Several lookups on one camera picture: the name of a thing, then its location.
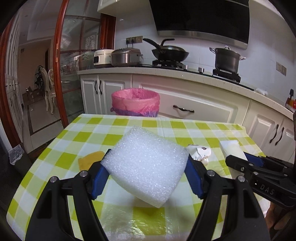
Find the metal screw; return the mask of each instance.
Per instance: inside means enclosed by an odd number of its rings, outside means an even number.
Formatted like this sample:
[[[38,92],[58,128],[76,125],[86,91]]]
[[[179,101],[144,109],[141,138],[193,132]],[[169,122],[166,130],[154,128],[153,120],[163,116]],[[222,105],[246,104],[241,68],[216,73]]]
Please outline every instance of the metal screw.
[[[81,172],[79,173],[79,175],[80,175],[81,177],[86,177],[87,174],[88,174],[87,171],[81,171]]]
[[[207,171],[207,174],[208,174],[210,177],[215,176],[215,172],[214,172],[213,170],[208,170],[208,171]]]
[[[246,180],[243,176],[238,176],[237,179],[242,183]]]
[[[57,177],[56,176],[53,176],[50,178],[50,182],[51,183],[55,183],[57,181]]]

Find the white rice cooker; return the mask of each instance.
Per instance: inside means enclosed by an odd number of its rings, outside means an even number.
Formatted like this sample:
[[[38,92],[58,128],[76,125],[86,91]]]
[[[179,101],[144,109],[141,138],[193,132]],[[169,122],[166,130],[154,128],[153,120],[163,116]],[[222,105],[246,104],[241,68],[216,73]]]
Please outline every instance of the white rice cooker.
[[[111,64],[111,53],[113,49],[99,49],[94,52],[94,67],[106,68],[113,67]]]

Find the checkered tablecloth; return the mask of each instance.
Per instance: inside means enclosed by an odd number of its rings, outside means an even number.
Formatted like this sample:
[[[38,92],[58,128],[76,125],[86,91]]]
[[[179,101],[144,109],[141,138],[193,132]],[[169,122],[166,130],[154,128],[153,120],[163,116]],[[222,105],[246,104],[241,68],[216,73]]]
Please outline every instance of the checkered tablecloth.
[[[184,147],[188,144],[211,147],[206,168],[223,177],[230,177],[230,173],[219,141],[237,139],[243,151],[264,155],[246,134],[245,128],[237,124],[82,114],[52,141],[22,180],[7,213],[7,221],[15,233],[25,239],[30,216],[51,176],[60,179],[74,177],[79,172],[79,158],[99,150],[106,152],[135,125]],[[259,199],[262,207],[265,199]],[[68,201],[74,234],[83,239],[73,198],[68,197]],[[109,240],[143,240],[144,237],[145,240],[186,240],[202,200],[192,193],[184,174],[168,202],[158,209],[126,192],[111,177],[103,194],[93,204]],[[226,197],[223,196],[213,238],[221,234],[225,210]]]

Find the chair leg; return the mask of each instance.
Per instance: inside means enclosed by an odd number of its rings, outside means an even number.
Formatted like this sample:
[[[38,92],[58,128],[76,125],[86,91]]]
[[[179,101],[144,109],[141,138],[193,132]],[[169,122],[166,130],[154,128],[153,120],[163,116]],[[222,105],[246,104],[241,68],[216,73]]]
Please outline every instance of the chair leg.
[[[49,100],[49,104],[50,104],[50,113],[53,115],[54,114],[54,106],[52,104],[52,97]]]
[[[45,102],[46,102],[46,111],[48,111],[48,100],[47,100],[46,92],[45,92]]]

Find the white tile wall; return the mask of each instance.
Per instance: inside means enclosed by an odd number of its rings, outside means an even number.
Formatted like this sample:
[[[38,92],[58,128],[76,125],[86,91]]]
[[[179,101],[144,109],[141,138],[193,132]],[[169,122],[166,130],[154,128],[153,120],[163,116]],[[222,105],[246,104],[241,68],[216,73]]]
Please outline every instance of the white tile wall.
[[[246,57],[246,60],[239,63],[238,73],[242,83],[266,90],[269,95],[284,103],[291,88],[296,92],[296,39],[287,39],[278,34],[277,30],[266,25],[266,20],[262,21],[258,14],[260,14],[258,11],[252,11],[250,5],[250,36],[247,50],[232,46],[230,48]],[[279,24],[286,23],[280,19]],[[140,35],[157,43],[161,43],[163,39],[157,35],[150,7],[117,18],[115,49],[125,47],[127,37]],[[200,66],[208,72],[211,72],[215,65],[215,54],[210,52],[209,47],[225,46],[217,42],[181,37],[175,37],[175,41],[171,44],[189,52],[183,61],[188,68],[197,69]],[[143,42],[135,44],[134,47],[141,50],[144,56],[143,63],[151,64],[152,60],[155,60],[151,52],[154,47],[150,44]],[[287,68],[287,76],[276,71],[276,62]]]

